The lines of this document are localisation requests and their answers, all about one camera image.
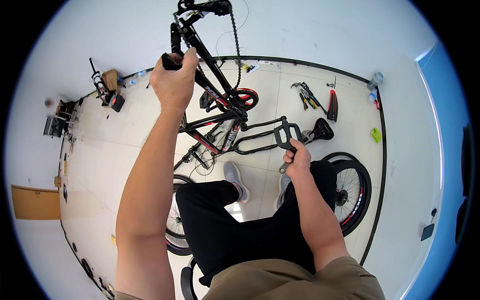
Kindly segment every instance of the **door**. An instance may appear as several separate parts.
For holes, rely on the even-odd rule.
[[[56,190],[12,185],[12,198],[17,219],[60,220],[60,197]]]

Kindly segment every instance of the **brown box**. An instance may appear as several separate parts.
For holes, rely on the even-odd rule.
[[[117,71],[110,70],[102,74],[102,79],[112,92],[117,90]]]
[[[55,176],[55,187],[56,188],[61,187],[61,177],[60,176]]]

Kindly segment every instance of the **floor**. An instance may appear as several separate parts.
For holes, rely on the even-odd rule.
[[[360,261],[372,230],[382,176],[382,144],[376,144],[370,135],[370,130],[374,127],[381,130],[380,114],[374,105],[367,103],[370,92],[366,84],[314,67],[269,61],[260,61],[259,64],[260,69],[250,74],[242,73],[240,87],[255,90],[260,98],[258,105],[248,113],[248,124],[266,122],[285,115],[289,122],[297,123],[300,130],[312,129],[317,118],[325,118],[324,113],[312,108],[304,111],[297,90],[290,86],[294,82],[306,82],[318,100],[327,106],[330,88],[326,83],[334,82],[336,76],[338,120],[334,124],[329,121],[335,136],[330,141],[315,141],[307,147],[312,160],[322,159],[332,152],[348,152],[357,157],[370,174],[373,191],[369,209],[362,223],[345,237],[348,251]],[[203,69],[218,87],[211,71],[206,66]],[[222,71],[230,83],[236,82],[237,69],[232,61],[225,62]],[[67,200],[60,193],[63,227],[69,242],[75,243],[77,257],[85,258],[96,278],[100,276],[104,283],[113,287],[117,249],[112,236],[115,236],[120,197],[129,172],[160,113],[160,103],[154,91],[145,88],[149,76],[150,73],[142,77],[142,81],[122,90],[126,101],[118,113],[110,108],[102,108],[100,100],[94,96],[85,98],[79,108],[79,122],[73,130],[77,140],[73,147],[67,142],[63,147],[63,152],[67,154],[67,167],[62,170],[62,175],[68,192]],[[200,87],[195,86],[192,101],[187,108],[189,121],[218,113],[215,110],[207,114],[199,109],[198,99],[202,92]],[[239,132],[237,138],[271,130],[278,125]],[[200,129],[203,133],[208,130],[209,127]],[[178,161],[194,143],[195,140],[187,134],[179,134],[175,160]],[[252,149],[273,143],[273,136],[267,136],[245,142],[241,147]],[[175,173],[186,176],[191,174],[196,182],[222,180],[223,163],[233,161],[241,172],[243,183],[251,192],[251,200],[240,204],[240,210],[236,207],[235,212],[233,205],[226,209],[241,214],[243,221],[265,218],[274,213],[274,201],[279,193],[278,168],[282,164],[283,153],[279,148],[247,156],[228,153],[218,158],[213,170],[207,171],[207,175],[202,167],[197,168],[198,172],[194,170],[195,161],[182,164]],[[169,253],[169,258],[176,296],[182,299],[180,271],[190,257]],[[201,277],[198,268],[195,269],[195,277]],[[195,290],[198,296],[202,296],[208,288],[195,281]]]

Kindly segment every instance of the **shoe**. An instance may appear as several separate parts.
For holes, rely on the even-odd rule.
[[[282,206],[284,200],[285,200],[285,191],[287,190],[288,184],[292,182],[292,179],[287,174],[282,174],[280,176],[280,179],[278,180],[278,189],[280,190],[280,194],[278,195],[278,198],[276,202],[274,203],[273,210],[277,211],[277,209]]]
[[[247,203],[250,200],[250,191],[243,185],[240,178],[240,171],[237,166],[231,161],[226,162],[223,165],[223,175],[225,180],[235,184],[240,188],[240,195],[237,203]]]

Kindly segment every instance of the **bicycle frame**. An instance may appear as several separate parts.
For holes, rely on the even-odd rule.
[[[208,168],[206,163],[201,160],[201,158],[197,155],[196,151],[200,147],[200,145],[205,146],[208,150],[211,151],[212,158],[226,152],[235,151],[242,155],[257,153],[260,151],[270,150],[277,147],[276,144],[264,146],[261,148],[256,148],[247,151],[241,151],[239,149],[239,144],[241,142],[264,137],[270,134],[273,134],[273,130],[262,132],[259,134],[246,136],[240,138],[238,141],[235,142],[239,129],[241,131],[247,131],[251,128],[266,126],[270,124],[274,124],[286,118],[285,116],[275,119],[272,121],[268,121],[265,123],[254,124],[247,126],[246,122],[248,121],[248,115],[245,109],[245,102],[241,101],[239,97],[239,93],[234,90],[231,85],[228,83],[227,79],[223,75],[222,71],[216,64],[216,60],[213,59],[211,54],[206,49],[205,45],[202,43],[200,38],[198,37],[195,29],[193,28],[192,24],[196,21],[203,18],[207,13],[214,12],[216,15],[226,15],[231,13],[231,4],[229,1],[218,1],[218,2],[205,2],[200,4],[194,4],[193,0],[180,0],[178,5],[179,10],[176,12],[177,16],[180,16],[182,13],[186,11],[198,10],[193,15],[191,15],[187,20],[183,18],[178,18],[179,24],[181,23],[181,27],[178,28],[176,23],[172,23],[170,26],[171,31],[171,49],[173,53],[178,53],[179,55],[183,56],[182,51],[180,50],[180,42],[181,42],[181,34],[179,31],[183,33],[183,37],[187,40],[190,45],[196,48],[197,54],[203,59],[206,65],[210,68],[213,75],[218,79],[220,85],[225,91],[225,94],[220,93],[212,83],[206,78],[206,76],[199,70],[195,70],[195,82],[199,84],[216,102],[216,105],[212,108],[208,107],[206,109],[207,112],[211,111],[218,106],[223,106],[229,112],[222,113],[219,115],[214,115],[202,120],[198,120],[192,123],[187,122],[186,114],[183,115],[182,123],[179,128],[179,133],[187,133],[189,136],[194,138],[198,141],[197,144],[193,145],[186,155],[175,165],[174,170],[176,170],[182,162],[190,161],[190,156],[193,156],[197,159],[200,164],[204,168]],[[218,127],[225,121],[233,120],[230,129],[226,134],[226,138],[223,141],[222,147],[218,148],[214,144],[215,137],[214,131],[218,129]],[[211,124],[215,124],[214,126],[206,135],[202,135],[198,132],[197,129],[208,126]]]

